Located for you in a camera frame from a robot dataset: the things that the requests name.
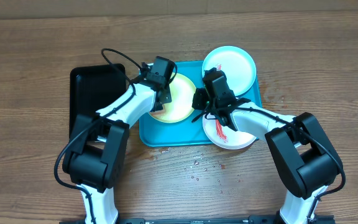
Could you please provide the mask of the yellow-green rimmed plate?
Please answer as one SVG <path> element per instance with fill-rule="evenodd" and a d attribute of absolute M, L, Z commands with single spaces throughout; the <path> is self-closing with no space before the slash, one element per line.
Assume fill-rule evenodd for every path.
<path fill-rule="evenodd" d="M 150 112 L 149 115 L 163 123 L 177 123 L 183 121 L 194 111 L 192 107 L 193 95 L 196 87 L 186 76 L 178 73 L 170 87 L 172 101 L 163 105 L 163 110 Z"/>

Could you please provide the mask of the white plate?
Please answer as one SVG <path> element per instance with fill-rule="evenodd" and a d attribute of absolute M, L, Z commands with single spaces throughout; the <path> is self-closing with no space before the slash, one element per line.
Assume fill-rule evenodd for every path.
<path fill-rule="evenodd" d="M 249 133 L 233 131 L 223 126 L 211 114 L 203 117 L 203 130 L 208 139 L 215 145 L 229 150 L 250 146 L 257 138 Z"/>

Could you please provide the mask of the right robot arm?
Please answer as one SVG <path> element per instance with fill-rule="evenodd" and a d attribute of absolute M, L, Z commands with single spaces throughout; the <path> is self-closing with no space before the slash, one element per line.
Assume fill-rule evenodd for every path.
<path fill-rule="evenodd" d="M 315 214 L 321 198 L 346 183 L 343 164 L 318 120 L 311 113 L 290 116 L 237 98 L 217 68 L 205 71 L 203 87 L 196 90 L 193 108 L 233 131 L 265 141 L 279 177 L 287 188 L 285 202 L 269 223 L 334 223 Z"/>

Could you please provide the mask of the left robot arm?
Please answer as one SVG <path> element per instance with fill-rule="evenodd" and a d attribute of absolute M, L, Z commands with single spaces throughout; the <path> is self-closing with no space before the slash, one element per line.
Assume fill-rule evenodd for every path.
<path fill-rule="evenodd" d="M 122 172 L 129 130 L 139 118 L 171 102 L 169 84 L 177 65 L 156 57 L 152 66 L 143 64 L 140 75 L 129 81 L 128 89 L 110 105 L 93 114 L 79 114 L 68 144 L 55 162 L 70 176 L 62 186 L 79 190 L 85 204 L 83 223 L 118 223 L 114 186 Z"/>

